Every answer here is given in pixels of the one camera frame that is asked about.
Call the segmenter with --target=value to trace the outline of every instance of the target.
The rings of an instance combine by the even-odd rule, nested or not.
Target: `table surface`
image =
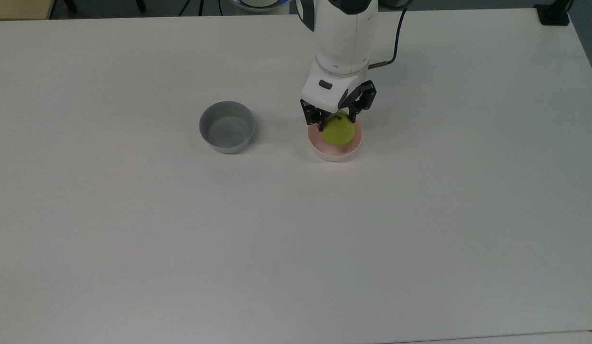
[[[373,61],[398,13],[379,14]],[[592,329],[592,70],[534,9],[408,13],[346,163],[296,16],[0,22],[0,343]],[[241,102],[222,155],[204,109]]]
[[[592,333],[544,333],[418,342],[418,344],[592,344]]]
[[[47,19],[54,0],[0,0],[0,20]]]

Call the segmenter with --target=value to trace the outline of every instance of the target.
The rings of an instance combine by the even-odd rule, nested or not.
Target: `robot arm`
[[[307,124],[348,108],[351,122],[369,109],[376,90],[365,81],[377,27],[378,0],[296,0],[300,20],[315,33],[317,48],[302,88]]]

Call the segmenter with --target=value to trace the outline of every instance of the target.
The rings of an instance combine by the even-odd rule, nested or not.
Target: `pink bowl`
[[[359,122],[355,121],[355,135],[353,139],[342,146],[336,146],[335,144],[327,143],[319,133],[317,126],[309,127],[309,141],[313,146],[313,152],[318,157],[326,161],[344,161],[350,157],[359,144],[362,143],[362,127],[359,126]]]

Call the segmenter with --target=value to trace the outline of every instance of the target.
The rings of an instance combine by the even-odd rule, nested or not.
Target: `floor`
[[[220,15],[219,2],[224,15],[237,14],[231,0],[190,0],[189,2],[188,0],[145,0],[147,5],[145,12],[139,11],[135,0],[75,0],[78,7],[77,13],[70,13],[64,0],[56,0],[52,19],[176,17],[182,10],[183,16],[195,16],[200,10],[200,2],[203,3],[202,15]],[[430,11],[531,8],[534,4],[550,2],[552,0],[414,0],[410,9]],[[293,1],[290,4],[290,12],[295,13]],[[592,67],[592,0],[574,0],[570,17]]]

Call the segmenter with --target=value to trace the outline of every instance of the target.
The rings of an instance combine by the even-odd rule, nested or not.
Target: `gray bowl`
[[[202,113],[198,128],[200,135],[214,150],[232,154],[247,146],[256,128],[256,121],[243,104],[219,102]]]

